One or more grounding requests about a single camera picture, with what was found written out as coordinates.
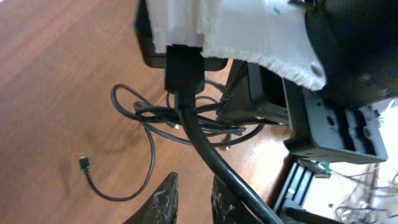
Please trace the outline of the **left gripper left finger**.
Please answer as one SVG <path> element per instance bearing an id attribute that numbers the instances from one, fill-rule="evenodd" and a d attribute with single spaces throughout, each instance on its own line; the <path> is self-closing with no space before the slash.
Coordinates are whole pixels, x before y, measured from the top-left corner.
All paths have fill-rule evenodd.
<path id="1" fill-rule="evenodd" d="M 178 216 L 178 174 L 171 172 L 142 207 L 123 224 L 174 224 Z"/>

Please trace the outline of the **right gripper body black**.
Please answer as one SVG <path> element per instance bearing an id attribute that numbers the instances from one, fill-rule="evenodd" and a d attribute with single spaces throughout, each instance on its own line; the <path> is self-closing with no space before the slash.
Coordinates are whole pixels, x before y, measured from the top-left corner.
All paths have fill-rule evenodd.
<path id="1" fill-rule="evenodd" d="M 233 60 L 216 112 L 230 125 L 289 123 L 282 78 L 265 67 Z"/>

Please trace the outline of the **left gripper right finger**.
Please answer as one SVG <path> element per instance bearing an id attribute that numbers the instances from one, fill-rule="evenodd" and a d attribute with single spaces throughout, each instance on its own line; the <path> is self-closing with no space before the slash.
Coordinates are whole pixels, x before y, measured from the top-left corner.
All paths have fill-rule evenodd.
<path id="1" fill-rule="evenodd" d="M 213 223 L 254 224 L 258 219 L 246 208 L 240 199 L 215 175 L 211 192 Z"/>

